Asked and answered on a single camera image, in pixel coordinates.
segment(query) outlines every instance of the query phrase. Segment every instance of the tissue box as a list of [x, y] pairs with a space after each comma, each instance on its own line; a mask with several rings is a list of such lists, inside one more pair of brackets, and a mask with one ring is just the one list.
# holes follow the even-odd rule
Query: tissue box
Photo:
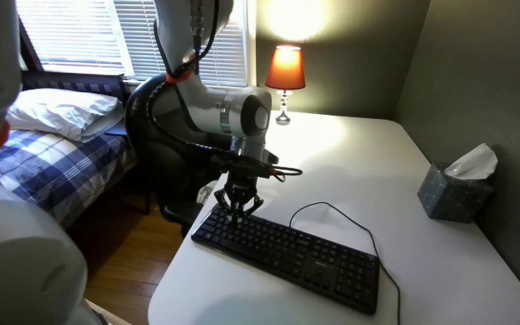
[[469, 223], [493, 193], [484, 181], [465, 181], [445, 175], [449, 164], [433, 163], [418, 190], [418, 198], [433, 219]]

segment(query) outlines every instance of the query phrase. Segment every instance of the black keyboard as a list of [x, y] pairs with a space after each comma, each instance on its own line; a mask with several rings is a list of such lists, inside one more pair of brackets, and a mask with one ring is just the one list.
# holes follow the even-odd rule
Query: black keyboard
[[255, 216], [231, 229], [218, 206], [192, 240], [357, 311], [376, 312], [374, 255]]

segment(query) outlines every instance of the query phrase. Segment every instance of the black chair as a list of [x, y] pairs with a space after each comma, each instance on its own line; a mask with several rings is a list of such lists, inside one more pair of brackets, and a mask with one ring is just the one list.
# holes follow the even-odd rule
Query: black chair
[[[179, 144], [157, 130], [147, 115], [147, 102], [153, 90], [165, 82], [165, 74], [144, 82], [132, 93], [126, 105], [125, 126], [143, 168], [150, 175], [163, 217], [182, 226], [186, 236], [202, 205], [195, 203], [200, 188], [219, 178], [210, 168], [210, 154]], [[229, 149], [231, 137], [196, 132], [188, 127], [174, 87], [153, 102], [153, 114], [167, 131], [185, 140]]]

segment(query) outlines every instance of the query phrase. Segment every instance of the blue plaid blanket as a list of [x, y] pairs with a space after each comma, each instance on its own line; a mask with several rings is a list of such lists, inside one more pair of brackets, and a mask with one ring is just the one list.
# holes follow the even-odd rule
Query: blue plaid blanket
[[101, 135], [83, 144], [46, 132], [11, 130], [0, 148], [0, 181], [67, 227], [132, 161], [119, 136]]

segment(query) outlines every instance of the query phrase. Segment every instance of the white pillow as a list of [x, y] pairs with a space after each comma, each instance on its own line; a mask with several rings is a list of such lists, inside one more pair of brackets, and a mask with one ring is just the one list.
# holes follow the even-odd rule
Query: white pillow
[[80, 91], [42, 88], [21, 91], [9, 107], [13, 129], [55, 133], [88, 142], [124, 117], [117, 98]]

